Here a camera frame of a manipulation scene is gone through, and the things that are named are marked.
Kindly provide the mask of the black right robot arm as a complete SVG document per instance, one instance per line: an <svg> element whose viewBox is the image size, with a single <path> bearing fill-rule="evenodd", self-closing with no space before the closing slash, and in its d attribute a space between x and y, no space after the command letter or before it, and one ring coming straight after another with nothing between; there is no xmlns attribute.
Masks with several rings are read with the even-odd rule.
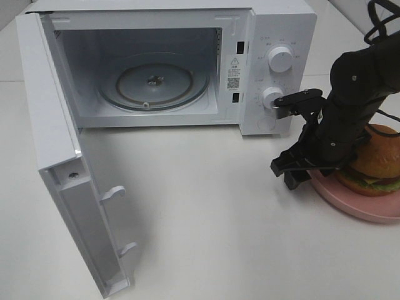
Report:
<svg viewBox="0 0 400 300"><path fill-rule="evenodd" d="M271 162L290 190L310 180L310 170L327 176L343 168L370 140L367 123L387 96L399 92L399 36L342 54L332 65L330 83L327 98L308 89L273 102L279 119L301 115L306 121L298 141Z"/></svg>

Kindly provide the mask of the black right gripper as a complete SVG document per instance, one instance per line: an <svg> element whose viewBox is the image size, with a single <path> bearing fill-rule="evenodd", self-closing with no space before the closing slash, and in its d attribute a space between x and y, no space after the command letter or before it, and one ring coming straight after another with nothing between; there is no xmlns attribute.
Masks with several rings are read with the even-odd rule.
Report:
<svg viewBox="0 0 400 300"><path fill-rule="evenodd" d="M271 161L272 172L276 177L284 174L285 185L293 191L311 179L308 167L341 169L355 157L356 148L370 140L365 127L371 118L372 113L362 109L323 109L322 120L307 136L304 151L296 142Z"/></svg>

